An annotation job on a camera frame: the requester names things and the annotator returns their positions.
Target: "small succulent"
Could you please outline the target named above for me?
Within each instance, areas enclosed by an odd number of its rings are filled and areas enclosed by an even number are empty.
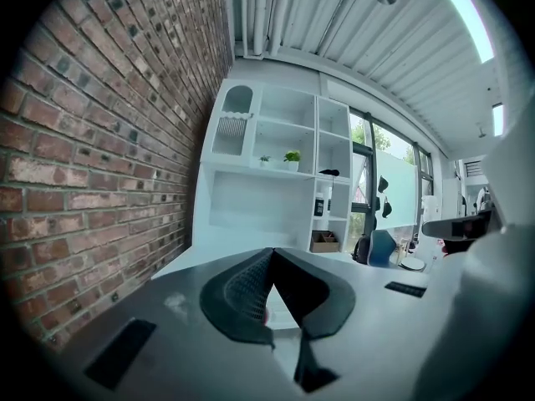
[[[299,162],[301,160],[301,152],[299,150],[290,150],[284,155],[285,162]]]

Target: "brick wall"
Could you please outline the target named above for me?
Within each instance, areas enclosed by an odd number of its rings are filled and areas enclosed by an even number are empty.
[[[188,246],[226,16],[223,0],[54,0],[21,48],[0,103],[0,253],[51,348]]]

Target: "fluorescent light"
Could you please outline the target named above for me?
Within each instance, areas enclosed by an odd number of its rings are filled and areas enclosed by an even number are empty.
[[[481,63],[485,63],[489,59],[494,58],[492,51],[491,40],[488,37],[485,25],[477,12],[474,3],[471,0],[451,0],[457,12],[461,15],[471,39],[476,45],[477,53]]]
[[[492,107],[492,117],[494,117],[494,136],[503,134],[503,105],[497,104]]]

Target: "blue chair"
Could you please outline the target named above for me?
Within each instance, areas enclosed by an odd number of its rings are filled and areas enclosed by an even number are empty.
[[[368,266],[391,267],[390,255],[394,250],[395,241],[388,231],[372,231],[369,242]]]

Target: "white shelving unit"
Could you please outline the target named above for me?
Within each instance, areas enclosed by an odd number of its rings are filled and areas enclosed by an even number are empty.
[[[201,155],[193,245],[242,243],[309,248],[312,229],[327,227],[344,246],[351,186],[347,106],[304,92],[225,80],[217,95]],[[299,150],[298,171],[285,154]],[[260,157],[270,156],[266,166]],[[338,169],[340,177],[321,175]],[[313,216],[318,192],[330,211]]]

